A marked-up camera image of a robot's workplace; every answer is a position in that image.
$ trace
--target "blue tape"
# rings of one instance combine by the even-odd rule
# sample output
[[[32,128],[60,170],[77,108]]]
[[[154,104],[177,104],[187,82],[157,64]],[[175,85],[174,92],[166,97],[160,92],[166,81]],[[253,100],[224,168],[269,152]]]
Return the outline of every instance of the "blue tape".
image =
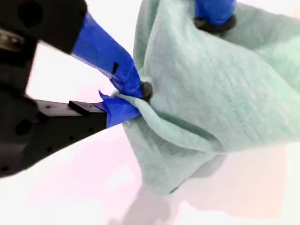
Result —
[[[196,16],[213,25],[223,25],[233,15],[236,0],[195,0]]]
[[[107,113],[107,128],[111,128],[115,125],[121,124],[127,120],[134,119],[141,115],[139,110],[129,102],[118,97],[110,97],[104,95],[100,91],[99,94],[103,99],[103,102],[96,103],[94,105]]]
[[[141,80],[132,57],[90,14],[86,15],[73,56],[99,69],[120,93],[143,97]]]

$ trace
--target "black bracket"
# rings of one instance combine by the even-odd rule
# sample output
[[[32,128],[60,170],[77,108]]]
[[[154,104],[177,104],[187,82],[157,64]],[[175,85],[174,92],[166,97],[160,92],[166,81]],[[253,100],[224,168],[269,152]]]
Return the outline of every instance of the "black bracket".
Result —
[[[86,12],[84,0],[6,0],[0,7],[0,27],[70,54]]]
[[[107,117],[91,103],[34,101],[17,95],[10,97],[0,116],[0,177],[106,129]]]

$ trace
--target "white background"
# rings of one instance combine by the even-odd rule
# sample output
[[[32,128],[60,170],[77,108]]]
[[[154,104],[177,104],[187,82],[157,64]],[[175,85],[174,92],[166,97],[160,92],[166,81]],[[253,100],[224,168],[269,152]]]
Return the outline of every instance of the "white background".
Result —
[[[296,0],[243,0],[295,15]],[[89,0],[97,22],[130,53],[141,0]],[[57,102],[101,101],[113,87],[97,70],[40,45],[27,93]],[[212,176],[206,168],[175,194],[141,187],[121,126],[100,132],[11,178],[0,180],[4,225],[298,225],[299,146],[232,154]]]

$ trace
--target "screw hole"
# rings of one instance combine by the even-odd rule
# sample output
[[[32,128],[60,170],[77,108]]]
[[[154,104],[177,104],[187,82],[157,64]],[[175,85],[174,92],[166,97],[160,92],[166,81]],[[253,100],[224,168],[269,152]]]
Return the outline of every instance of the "screw hole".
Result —
[[[16,127],[15,133],[17,135],[26,135],[32,129],[32,122],[29,120],[22,120]]]
[[[9,167],[8,166],[4,166],[1,168],[1,171],[2,172],[7,172],[9,170]]]
[[[51,151],[53,151],[53,147],[48,147],[47,152],[51,152]]]
[[[43,21],[44,12],[40,4],[34,0],[29,0],[19,5],[18,16],[25,27],[33,28]]]

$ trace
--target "blue tape-wrapped finger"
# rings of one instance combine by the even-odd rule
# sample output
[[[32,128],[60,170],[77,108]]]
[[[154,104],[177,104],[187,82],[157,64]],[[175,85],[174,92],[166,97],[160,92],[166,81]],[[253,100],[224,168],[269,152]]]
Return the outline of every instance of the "blue tape-wrapped finger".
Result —
[[[118,97],[104,95],[100,91],[99,94],[103,99],[103,102],[96,103],[94,105],[107,113],[107,128],[111,128],[141,115],[139,110],[131,105],[128,101]]]
[[[99,69],[122,94],[143,97],[141,80],[132,57],[90,14],[86,15],[73,56]]]
[[[195,0],[196,16],[212,25],[223,25],[233,15],[236,0]]]

